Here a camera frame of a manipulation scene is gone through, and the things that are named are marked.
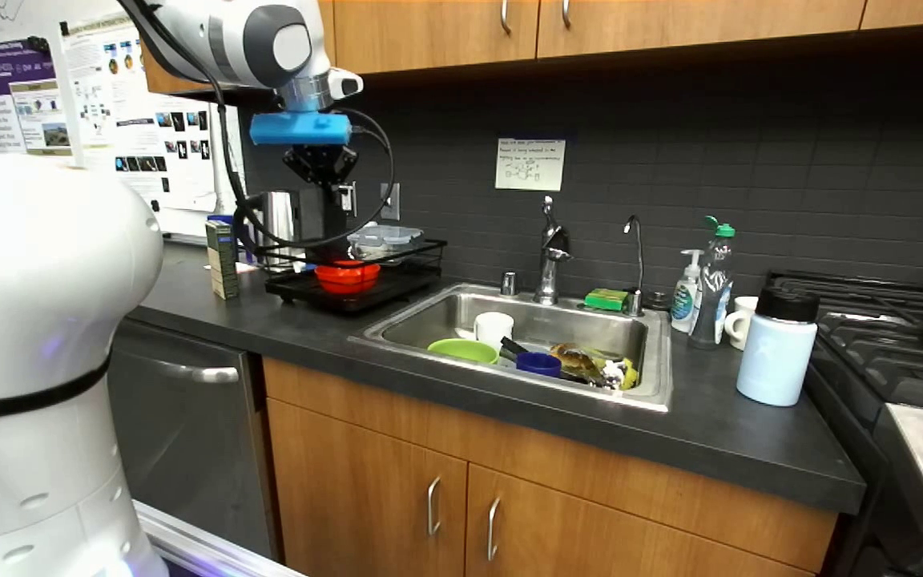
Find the sponge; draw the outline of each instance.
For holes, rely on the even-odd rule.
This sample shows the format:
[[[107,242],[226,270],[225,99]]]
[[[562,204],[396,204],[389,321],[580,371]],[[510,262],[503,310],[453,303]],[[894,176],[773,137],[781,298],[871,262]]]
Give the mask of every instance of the sponge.
[[[583,309],[590,310],[628,310],[628,293],[619,293],[619,289],[593,289],[583,295]]]

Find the black tile backsplash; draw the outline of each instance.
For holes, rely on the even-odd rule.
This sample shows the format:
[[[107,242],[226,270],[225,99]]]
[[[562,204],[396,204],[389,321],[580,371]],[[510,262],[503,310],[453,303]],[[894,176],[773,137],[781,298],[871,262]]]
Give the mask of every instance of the black tile backsplash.
[[[495,191],[495,148],[501,134],[562,134],[568,295],[630,283],[635,245],[619,235],[630,211],[645,221],[648,289],[670,293],[681,249],[706,245],[713,211],[741,228],[745,293],[776,266],[923,283],[913,50],[375,77],[363,110],[394,137],[404,217],[449,242],[455,280],[516,270],[522,289],[534,287],[543,204]],[[359,142],[359,159],[359,191],[375,195],[385,154]],[[259,186],[288,179],[273,159],[255,168]]]

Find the paper towel roll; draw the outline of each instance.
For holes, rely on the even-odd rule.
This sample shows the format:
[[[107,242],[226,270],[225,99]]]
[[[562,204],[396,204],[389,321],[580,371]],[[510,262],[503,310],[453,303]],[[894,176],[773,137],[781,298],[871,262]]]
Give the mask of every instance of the paper towel roll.
[[[800,398],[817,325],[752,318],[736,392],[761,405],[791,409]]]

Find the dishwasher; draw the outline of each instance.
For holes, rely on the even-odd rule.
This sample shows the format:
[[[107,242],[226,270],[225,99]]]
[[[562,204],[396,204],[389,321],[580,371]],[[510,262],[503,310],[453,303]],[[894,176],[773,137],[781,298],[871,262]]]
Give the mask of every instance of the dishwasher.
[[[280,560],[253,357],[126,321],[110,398],[136,502]]]

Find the cup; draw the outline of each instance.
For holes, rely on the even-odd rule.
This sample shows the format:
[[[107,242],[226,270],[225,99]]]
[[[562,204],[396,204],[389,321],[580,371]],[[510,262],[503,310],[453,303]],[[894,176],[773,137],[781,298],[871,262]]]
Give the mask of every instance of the cup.
[[[746,346],[752,315],[757,315],[757,295],[736,295],[734,310],[720,325],[731,346],[736,351]]]
[[[484,310],[473,318],[470,333],[473,339],[495,346],[501,352],[501,339],[513,338],[516,321],[503,310]]]

